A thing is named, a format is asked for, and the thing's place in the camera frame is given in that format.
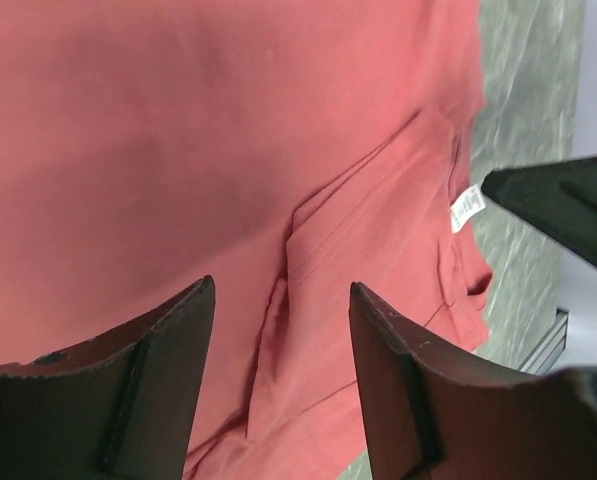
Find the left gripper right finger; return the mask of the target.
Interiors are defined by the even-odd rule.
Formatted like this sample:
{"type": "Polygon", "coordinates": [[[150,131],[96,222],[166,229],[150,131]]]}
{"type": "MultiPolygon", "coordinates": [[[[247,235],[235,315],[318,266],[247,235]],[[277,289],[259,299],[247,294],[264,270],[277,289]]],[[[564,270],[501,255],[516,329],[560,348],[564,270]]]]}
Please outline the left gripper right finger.
{"type": "Polygon", "coordinates": [[[536,376],[482,359],[350,290],[376,479],[597,479],[597,367],[536,376]]]}

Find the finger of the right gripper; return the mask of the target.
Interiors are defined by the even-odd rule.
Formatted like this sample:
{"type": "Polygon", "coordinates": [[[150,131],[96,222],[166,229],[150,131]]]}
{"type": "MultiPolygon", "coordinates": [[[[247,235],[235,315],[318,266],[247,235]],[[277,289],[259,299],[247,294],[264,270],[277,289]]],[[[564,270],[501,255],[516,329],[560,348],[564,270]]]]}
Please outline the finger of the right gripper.
{"type": "Polygon", "coordinates": [[[481,190],[597,269],[597,156],[494,170],[481,190]]]}

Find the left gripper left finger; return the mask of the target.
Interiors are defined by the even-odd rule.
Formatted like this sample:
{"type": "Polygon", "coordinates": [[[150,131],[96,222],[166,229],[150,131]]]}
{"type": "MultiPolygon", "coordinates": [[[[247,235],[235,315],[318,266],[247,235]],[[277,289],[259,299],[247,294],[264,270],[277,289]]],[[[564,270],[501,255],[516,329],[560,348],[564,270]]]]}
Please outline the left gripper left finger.
{"type": "Polygon", "coordinates": [[[215,308],[204,277],[29,364],[0,365],[0,479],[179,479],[215,308]]]}

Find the dark red t-shirt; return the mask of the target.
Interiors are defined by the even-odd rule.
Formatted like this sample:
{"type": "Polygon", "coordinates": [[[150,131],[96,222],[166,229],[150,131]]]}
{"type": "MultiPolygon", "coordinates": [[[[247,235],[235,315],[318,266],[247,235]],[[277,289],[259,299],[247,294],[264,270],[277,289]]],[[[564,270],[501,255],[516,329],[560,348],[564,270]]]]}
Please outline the dark red t-shirt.
{"type": "Polygon", "coordinates": [[[0,1],[0,364],[204,275],[184,475],[333,479],[364,450],[362,282],[472,351],[454,230],[484,102],[475,1],[0,1]]]}

